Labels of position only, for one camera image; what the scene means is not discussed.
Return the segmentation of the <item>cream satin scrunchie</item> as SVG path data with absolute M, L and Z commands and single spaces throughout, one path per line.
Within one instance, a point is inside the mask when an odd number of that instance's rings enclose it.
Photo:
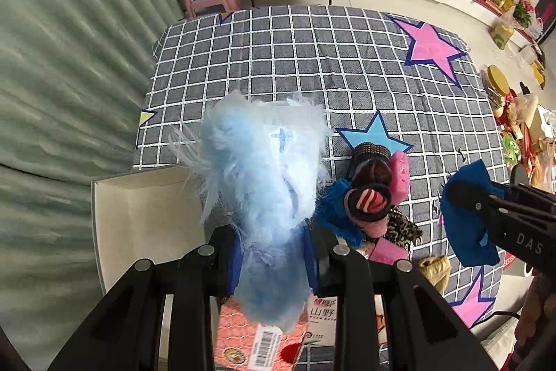
M 420 260 L 417 267 L 430 284 L 443 294 L 450 280 L 450 259 L 446 255 L 427 257 Z

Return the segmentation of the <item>pink sponge block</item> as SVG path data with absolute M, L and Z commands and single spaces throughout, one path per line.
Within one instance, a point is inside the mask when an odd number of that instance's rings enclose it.
M 390 158 L 389 167 L 392 175 L 389 185 L 391 202 L 393 205 L 400 205 L 408 198 L 410 191 L 410 170 L 406 153 L 395 151 Z
M 394 265 L 399 260 L 407 260 L 408 251 L 382 237 L 372 248 L 368 259 L 380 264 Z

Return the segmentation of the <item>leopard print scrunchie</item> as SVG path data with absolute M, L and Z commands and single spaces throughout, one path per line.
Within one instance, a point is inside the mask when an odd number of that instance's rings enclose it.
M 412 246 L 416 246 L 421 241 L 423 231 L 417 224 L 410 219 L 397 206 L 392 206 L 388 213 L 388 224 L 384 238 L 394 245 L 407 251 Z

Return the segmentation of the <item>red patterned carton box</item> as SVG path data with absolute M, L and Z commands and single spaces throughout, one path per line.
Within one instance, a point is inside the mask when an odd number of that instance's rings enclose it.
M 234 298 L 221 305 L 214 349 L 217 370 L 331 370 L 336 298 L 309 298 L 293 333 L 253 324 Z

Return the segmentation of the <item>pink sock with navy cuff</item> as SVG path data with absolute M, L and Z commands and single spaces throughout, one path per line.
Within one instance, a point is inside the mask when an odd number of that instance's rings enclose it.
M 387 231 L 392 196 L 390 151 L 383 145 L 365 142 L 353 150 L 347 172 L 350 190 L 344 204 L 351 221 L 371 239 L 378 239 Z

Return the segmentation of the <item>blue fabric piece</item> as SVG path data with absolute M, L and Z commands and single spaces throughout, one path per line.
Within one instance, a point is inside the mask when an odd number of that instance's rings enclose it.
M 343 238 L 351 248 L 361 246 L 364 237 L 361 229 L 353 223 L 344 205 L 344 198 L 351 190 L 351 184 L 344 178 L 329 185 L 319 196 L 314 221 Z

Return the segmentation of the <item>light blue fluffy feather ball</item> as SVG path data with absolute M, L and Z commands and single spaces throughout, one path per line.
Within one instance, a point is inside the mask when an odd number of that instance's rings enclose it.
M 296 93 L 250 100 L 235 90 L 196 127 L 168 134 L 179 163 L 200 182 L 202 220 L 221 206 L 243 253 L 234 297 L 253 323 L 291 333 L 311 292 L 303 229 L 330 176 L 322 162 L 331 130 L 321 105 Z

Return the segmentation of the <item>blue cloth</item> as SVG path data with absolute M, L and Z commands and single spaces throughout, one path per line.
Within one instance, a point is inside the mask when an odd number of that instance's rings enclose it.
M 444 185 L 440 211 L 450 246 L 463 266 L 499 263 L 485 222 L 491 195 L 507 200 L 509 192 L 505 185 L 491 181 L 482 160 L 460 167 Z

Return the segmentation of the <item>white cardboard storage box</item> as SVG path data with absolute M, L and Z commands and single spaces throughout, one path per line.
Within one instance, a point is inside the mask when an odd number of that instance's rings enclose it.
M 196 182 L 179 166 L 142 170 L 91 185 L 99 280 L 107 292 L 137 260 L 178 259 L 205 243 Z

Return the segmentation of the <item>jar with yellow lid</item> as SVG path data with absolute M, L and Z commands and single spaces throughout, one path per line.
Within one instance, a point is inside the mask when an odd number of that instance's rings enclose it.
M 509 83 L 505 75 L 496 65 L 482 65 L 480 74 L 483 88 L 492 109 L 496 111 L 503 108 L 506 97 L 510 93 Z

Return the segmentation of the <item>grey checked star tablecloth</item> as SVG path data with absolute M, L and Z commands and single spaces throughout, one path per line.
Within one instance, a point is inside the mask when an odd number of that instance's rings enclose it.
M 172 164 L 172 128 L 198 123 L 206 108 L 234 90 L 261 101 L 303 94 L 325 108 L 334 131 L 381 124 L 410 147 L 410 193 L 401 211 L 422 230 L 411 257 L 449 257 L 444 298 L 486 316 L 499 293 L 501 266 L 458 261 L 440 220 L 439 198 L 446 179 L 470 162 L 484 162 L 494 181 L 504 181 L 507 170 L 466 43 L 438 27 L 433 39 L 452 54 L 447 71 L 412 63 L 413 40 L 401 18 L 375 10 L 261 7 L 182 20 L 154 46 L 155 72 L 144 105 L 152 117 L 139 124 L 134 165 Z

